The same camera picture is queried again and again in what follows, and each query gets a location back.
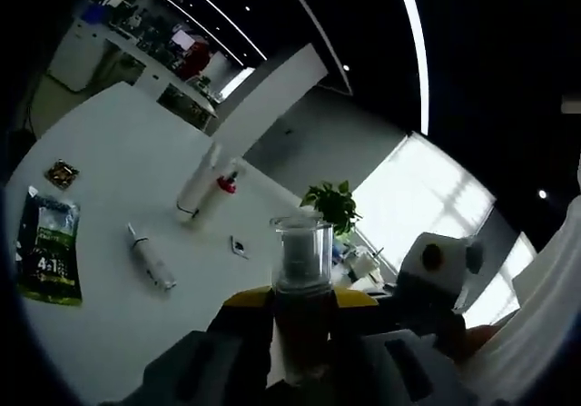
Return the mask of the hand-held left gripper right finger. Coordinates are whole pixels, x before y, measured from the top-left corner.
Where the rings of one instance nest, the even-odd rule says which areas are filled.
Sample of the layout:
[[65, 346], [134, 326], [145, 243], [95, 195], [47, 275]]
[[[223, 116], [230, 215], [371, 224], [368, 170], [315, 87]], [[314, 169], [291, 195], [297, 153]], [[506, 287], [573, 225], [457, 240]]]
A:
[[461, 405], [453, 361], [428, 337], [433, 318], [393, 297], [334, 289], [331, 345], [341, 405]]

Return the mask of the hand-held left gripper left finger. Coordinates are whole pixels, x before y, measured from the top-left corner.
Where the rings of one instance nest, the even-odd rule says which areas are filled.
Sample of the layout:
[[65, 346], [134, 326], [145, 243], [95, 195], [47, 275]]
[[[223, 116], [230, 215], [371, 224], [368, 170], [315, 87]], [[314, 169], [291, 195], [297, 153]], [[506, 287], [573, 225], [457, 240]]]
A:
[[192, 331], [150, 362], [123, 405], [259, 405], [271, 369], [270, 287], [227, 299], [206, 331]]

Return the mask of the person's right hand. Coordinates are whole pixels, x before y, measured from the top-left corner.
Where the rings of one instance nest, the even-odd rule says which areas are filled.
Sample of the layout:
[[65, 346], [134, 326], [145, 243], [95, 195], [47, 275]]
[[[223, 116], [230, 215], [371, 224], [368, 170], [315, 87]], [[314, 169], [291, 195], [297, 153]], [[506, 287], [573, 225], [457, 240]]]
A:
[[495, 324], [482, 324], [464, 330], [455, 340], [453, 349], [455, 364], [465, 364], [500, 330], [501, 327]]

